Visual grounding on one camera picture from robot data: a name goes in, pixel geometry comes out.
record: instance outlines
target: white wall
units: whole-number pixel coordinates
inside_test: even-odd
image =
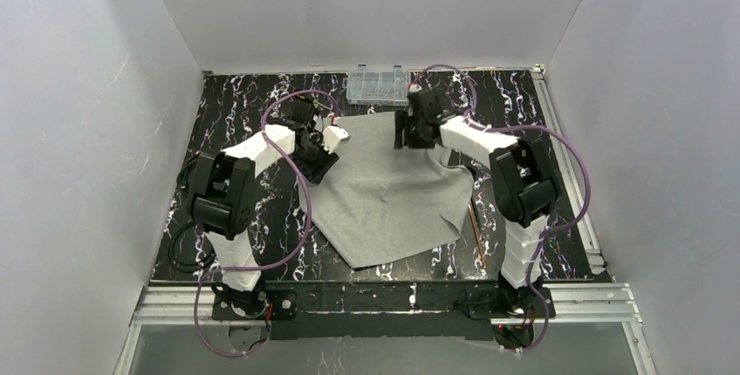
[[[201,88],[162,0],[0,0],[0,373],[111,373]]]
[[[202,70],[532,66],[579,0],[164,0]]]
[[[583,0],[547,70],[661,373],[737,373],[740,0]]]

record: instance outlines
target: brown rod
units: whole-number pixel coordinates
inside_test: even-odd
[[[483,263],[483,268],[487,269],[488,266],[486,266],[485,263],[485,255],[483,254],[483,246],[481,242],[481,231],[478,227],[478,220],[476,218],[476,211],[473,210],[473,202],[468,202],[468,212],[470,212],[470,221],[473,223],[473,232],[476,234],[476,242],[478,243],[478,255],[481,257],[481,262]]]

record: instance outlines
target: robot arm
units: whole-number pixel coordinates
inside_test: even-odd
[[[502,133],[478,131],[462,116],[443,109],[445,95],[436,89],[409,90],[410,109],[397,112],[395,148],[431,148],[435,144],[453,148],[490,170],[496,204],[506,219],[506,247],[503,279],[510,285],[510,297],[530,297],[526,271],[538,246],[539,234],[547,225],[560,187],[547,157],[546,140],[524,140]],[[540,277],[539,257],[532,267],[531,280]]]
[[[222,267],[256,267],[247,228],[254,214],[257,177],[281,159],[264,140],[264,134],[291,156],[301,173],[320,183],[337,162],[336,149],[349,140],[342,128],[317,129],[319,109],[309,98],[296,99],[284,107],[265,130],[218,154],[202,153],[190,184],[188,211],[216,251]],[[223,282],[235,290],[252,290],[261,272],[227,272]]]

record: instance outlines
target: clear plastic box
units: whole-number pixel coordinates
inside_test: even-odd
[[[369,72],[364,65],[349,72],[347,101],[351,105],[408,105],[411,72],[394,65],[391,72]]]

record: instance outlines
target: gray cloth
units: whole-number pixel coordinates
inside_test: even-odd
[[[441,164],[443,149],[394,150],[394,114],[343,117],[351,140],[309,188],[314,224],[352,268],[389,263],[454,242],[473,178]],[[300,194],[301,208],[305,199]]]

